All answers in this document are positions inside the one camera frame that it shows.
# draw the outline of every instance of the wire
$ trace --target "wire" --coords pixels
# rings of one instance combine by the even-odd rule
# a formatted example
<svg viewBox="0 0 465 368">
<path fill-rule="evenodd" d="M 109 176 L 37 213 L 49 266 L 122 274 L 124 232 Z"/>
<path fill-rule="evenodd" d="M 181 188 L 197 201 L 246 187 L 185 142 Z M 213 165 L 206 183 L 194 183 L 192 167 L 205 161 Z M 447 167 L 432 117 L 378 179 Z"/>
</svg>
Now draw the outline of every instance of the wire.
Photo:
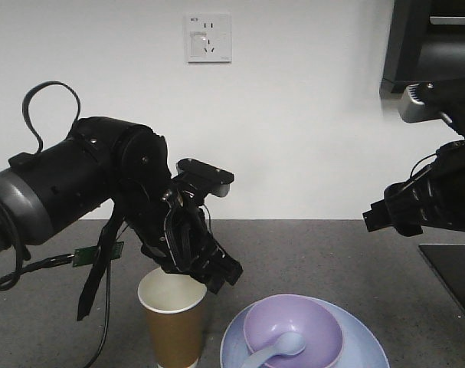
<svg viewBox="0 0 465 368">
<path fill-rule="evenodd" d="M 0 282 L 0 291 L 6 291 L 14 287 L 21 277 L 21 270 L 23 268 L 23 244 L 18 232 L 18 228 L 12 219 L 10 212 L 6 209 L 4 204 L 0 201 L 0 222 L 5 226 L 6 231 L 11 239 L 11 244 L 15 249 L 15 270 L 10 274 L 9 278 Z"/>
<path fill-rule="evenodd" d="M 66 255 L 58 255 L 55 257 L 45 258 L 42 261 L 37 261 L 37 262 L 27 264 L 21 269 L 21 274 L 26 274 L 28 272 L 34 272 L 42 268 L 52 268 L 52 267 L 57 267 L 61 265 L 68 265 L 69 263 L 72 262 L 73 257 L 74 255 L 66 254 Z M 11 280 L 13 276 L 14 276 L 14 273 L 7 274 L 6 276 L 2 276 L 0 278 L 0 284 L 4 284 L 5 282 Z"/>
<path fill-rule="evenodd" d="M 72 88 L 67 86 L 65 83 L 59 82 L 57 80 L 50 80 L 48 82 L 44 82 L 42 84 L 39 84 L 36 87 L 31 88 L 28 91 L 28 93 L 26 94 L 25 98 L 23 99 L 22 112 L 23 112 L 23 118 L 25 119 L 26 126 L 33 133 L 34 137 L 38 141 L 38 149 L 37 149 L 35 155 L 38 155 L 43 150 L 43 140 L 42 140 L 40 134 L 38 134 L 36 129 L 33 127 L 33 123 L 31 122 L 30 113 L 29 113 L 30 102 L 31 102 L 31 99 L 35 96 L 35 94 L 38 93 L 40 90 L 42 90 L 42 89 L 44 89 L 44 88 L 46 88 L 48 86 L 54 86 L 54 85 L 59 85 L 59 86 L 63 86 L 65 88 L 67 88 L 74 95 L 74 97 L 76 99 L 76 102 L 77 102 L 77 113 L 76 113 L 76 117 L 75 117 L 74 122 L 72 123 L 72 125 L 74 125 L 77 122 L 77 120 L 79 119 L 79 114 L 80 114 L 80 99 L 79 99 L 79 96 L 77 96 L 76 92 Z"/>
<path fill-rule="evenodd" d="M 419 165 L 420 163 L 422 163 L 422 162 L 425 161 L 426 159 L 429 159 L 430 157 L 436 156 L 436 155 L 437 155 L 436 153 L 432 153 L 431 155 L 425 156 L 425 157 L 423 157 L 422 159 L 420 159 L 419 161 L 417 161 L 417 162 L 414 164 L 413 168 L 411 169 L 411 174 L 409 174 L 409 179 L 413 177 L 414 171 L 416 170 L 416 168 L 418 167 L 418 165 Z"/>
<path fill-rule="evenodd" d="M 120 232 L 116 237 L 115 241 L 120 239 L 123 233 L 128 229 L 129 225 L 126 224 L 125 228 Z M 84 368 L 89 368 L 94 364 L 96 359 L 100 356 L 103 351 L 104 344 L 106 343 L 106 338 L 108 336 L 108 329 L 110 327 L 110 288 L 111 288 L 111 259 L 108 261 L 106 267 L 106 297 L 105 297 L 105 307 L 104 307 L 104 324 L 103 324 L 103 333 L 101 335 L 100 345 L 98 346 L 96 352 L 93 354 L 91 359 L 86 363 Z"/>
<path fill-rule="evenodd" d="M 213 231 L 211 230 L 211 215 L 210 215 L 210 210 L 208 210 L 208 207 L 206 206 L 206 204 L 203 205 L 203 207 L 205 207 L 205 209 L 207 210 L 207 213 L 208 213 L 208 230 L 210 232 L 210 234 L 212 234 L 213 236 Z"/>
</svg>

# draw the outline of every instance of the wall outlet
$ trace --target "wall outlet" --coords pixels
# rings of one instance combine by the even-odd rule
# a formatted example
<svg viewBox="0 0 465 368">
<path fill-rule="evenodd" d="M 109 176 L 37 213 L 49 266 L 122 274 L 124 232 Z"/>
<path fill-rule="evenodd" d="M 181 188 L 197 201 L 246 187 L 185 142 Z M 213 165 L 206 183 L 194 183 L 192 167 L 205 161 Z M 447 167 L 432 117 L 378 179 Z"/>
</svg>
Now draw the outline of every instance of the wall outlet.
<svg viewBox="0 0 465 368">
<path fill-rule="evenodd" d="M 185 44 L 188 63 L 232 62 L 230 14 L 188 14 L 185 16 Z"/>
</svg>

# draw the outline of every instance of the table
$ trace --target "table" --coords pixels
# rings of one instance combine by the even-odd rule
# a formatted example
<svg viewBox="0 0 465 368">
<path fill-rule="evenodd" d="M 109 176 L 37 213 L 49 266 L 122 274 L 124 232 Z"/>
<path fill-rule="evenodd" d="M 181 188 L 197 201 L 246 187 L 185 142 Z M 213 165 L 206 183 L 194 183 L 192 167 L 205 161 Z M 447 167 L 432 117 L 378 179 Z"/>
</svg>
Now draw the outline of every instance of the table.
<svg viewBox="0 0 465 368">
<path fill-rule="evenodd" d="M 30 247 L 33 261 L 95 245 L 104 221 L 80 220 L 48 243 Z M 222 335 L 248 304 L 279 293 L 317 297 L 361 320 L 384 347 L 392 368 L 465 368 L 465 314 L 422 257 L 420 243 L 465 244 L 465 234 L 425 229 L 405 238 L 394 229 L 367 233 L 362 220 L 216 220 L 213 232 L 239 260 L 235 286 L 209 294 L 200 368 L 219 367 Z M 149 336 L 136 297 L 154 261 L 131 230 L 112 265 L 111 320 L 94 368 L 152 367 Z M 0 268 L 10 271 L 12 254 Z M 100 341 L 104 280 L 89 317 L 76 322 L 88 267 L 25 274 L 0 292 L 0 367 L 82 367 Z"/>
</svg>

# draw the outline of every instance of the lavender bowl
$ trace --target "lavender bowl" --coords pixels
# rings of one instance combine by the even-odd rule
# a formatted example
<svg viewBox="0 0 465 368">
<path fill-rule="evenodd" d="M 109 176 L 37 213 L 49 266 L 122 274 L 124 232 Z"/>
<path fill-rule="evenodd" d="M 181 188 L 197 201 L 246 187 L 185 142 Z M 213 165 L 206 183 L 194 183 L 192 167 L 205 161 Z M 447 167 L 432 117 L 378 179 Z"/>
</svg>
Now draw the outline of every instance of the lavender bowl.
<svg viewBox="0 0 465 368">
<path fill-rule="evenodd" d="M 312 298 L 278 294 L 258 301 L 244 320 L 244 339 L 254 353 L 288 331 L 303 335 L 306 349 L 296 356 L 274 356 L 269 368 L 329 368 L 343 346 L 341 327 L 334 316 Z"/>
</svg>

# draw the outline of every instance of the plate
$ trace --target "plate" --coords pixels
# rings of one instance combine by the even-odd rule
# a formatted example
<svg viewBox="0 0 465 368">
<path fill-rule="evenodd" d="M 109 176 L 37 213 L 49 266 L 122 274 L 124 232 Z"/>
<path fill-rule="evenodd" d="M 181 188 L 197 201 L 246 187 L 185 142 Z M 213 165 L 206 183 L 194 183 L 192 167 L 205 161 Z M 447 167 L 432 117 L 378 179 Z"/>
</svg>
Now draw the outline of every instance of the plate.
<svg viewBox="0 0 465 368">
<path fill-rule="evenodd" d="M 380 343 L 362 322 L 334 304 L 312 299 L 331 312 L 342 328 L 344 346 L 341 357 L 333 368 L 390 368 Z M 243 326 L 246 314 L 253 305 L 244 308 L 229 323 L 220 349 L 221 368 L 241 368 L 242 363 L 250 356 Z"/>
</svg>

